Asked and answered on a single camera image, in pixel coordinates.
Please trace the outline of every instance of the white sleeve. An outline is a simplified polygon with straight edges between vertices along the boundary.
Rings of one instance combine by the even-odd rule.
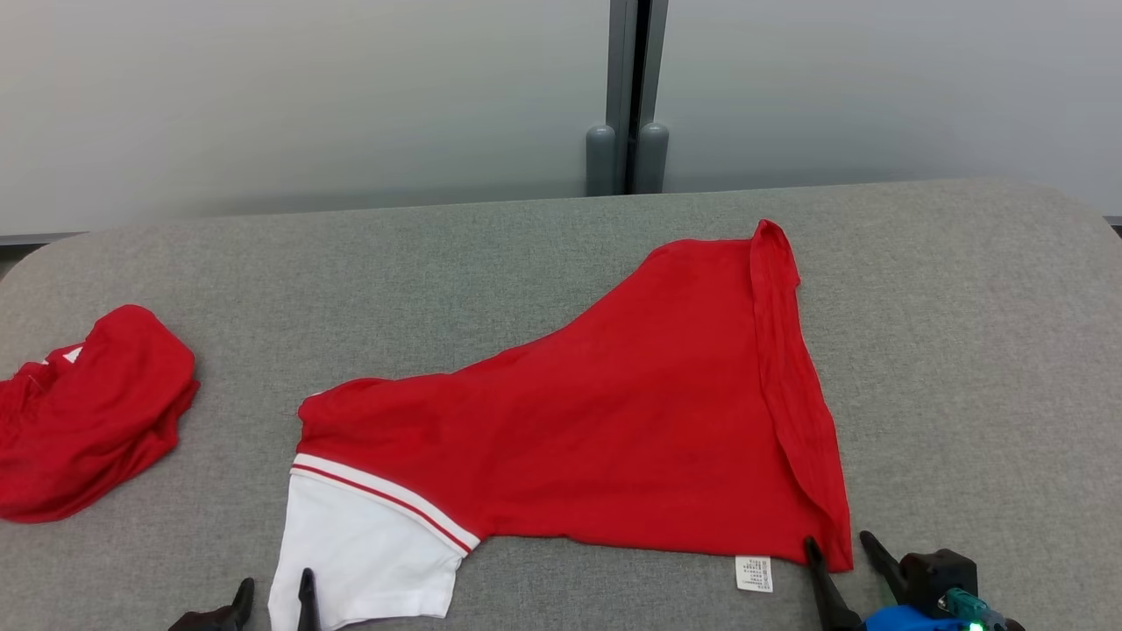
[[[324,631],[376,618],[444,618],[466,555],[385,502],[346,485],[292,475],[269,593],[273,629],[295,631],[305,567],[315,573]]]

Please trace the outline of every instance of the gray table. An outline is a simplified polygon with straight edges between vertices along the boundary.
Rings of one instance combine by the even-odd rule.
[[[1116,628],[1122,241],[1000,181],[212,219],[48,246],[0,283],[0,368],[135,302],[194,349],[203,386],[150,470],[66,521],[0,524],[0,628],[166,629],[248,575],[251,629],[268,629],[303,397],[481,359],[565,323],[653,247],[763,217],[799,259],[854,528],[973,557],[1030,630]],[[862,613],[883,603],[862,557],[837,583]],[[376,628],[817,629],[793,565],[752,594],[728,558],[514,538],[465,561],[447,620]]]

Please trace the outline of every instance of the white tag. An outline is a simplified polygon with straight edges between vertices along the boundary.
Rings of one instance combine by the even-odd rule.
[[[736,586],[771,594],[771,557],[736,557]]]

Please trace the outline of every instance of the red fabric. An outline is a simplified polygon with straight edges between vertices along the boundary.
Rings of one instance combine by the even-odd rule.
[[[853,568],[834,421],[782,230],[669,244],[563,329],[452,374],[307,399],[298,451],[421,495],[479,539]]]
[[[79,349],[72,363],[66,354]],[[0,382],[0,519],[67,518],[176,443],[199,382],[194,355],[148,310],[125,305],[85,342]]]

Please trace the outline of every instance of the red stripe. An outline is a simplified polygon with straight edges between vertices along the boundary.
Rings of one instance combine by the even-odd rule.
[[[397,504],[398,506],[402,506],[403,509],[408,509],[414,514],[423,518],[426,522],[429,522],[430,524],[432,524],[433,528],[435,528],[436,530],[439,530],[444,537],[448,537],[449,539],[451,539],[452,541],[454,541],[457,546],[463,548],[465,552],[469,552],[469,554],[471,552],[471,548],[467,543],[465,543],[463,541],[460,541],[459,539],[457,539],[456,537],[453,537],[451,532],[444,530],[439,523],[436,523],[435,521],[433,521],[433,519],[431,516],[424,514],[416,506],[414,506],[414,505],[412,505],[412,504],[410,504],[407,502],[403,502],[403,501],[398,500],[397,497],[394,497],[393,495],[388,495],[386,493],[383,493],[381,491],[378,491],[377,488],[370,488],[369,486],[364,486],[364,485],[361,485],[361,484],[359,484],[357,482],[351,482],[351,481],[347,479],[346,477],[340,477],[340,476],[338,476],[335,474],[330,474],[328,472],[320,470],[320,469],[318,469],[315,467],[310,467],[307,465],[293,464],[292,468],[294,468],[294,469],[304,469],[305,472],[312,472],[315,475],[322,475],[323,477],[331,478],[331,479],[333,479],[335,482],[341,482],[341,483],[343,483],[343,484],[346,484],[348,486],[353,486],[355,488],[358,488],[359,491],[364,491],[364,492],[369,493],[371,495],[377,495],[378,497],[381,497],[383,500],[389,500],[390,502]]]

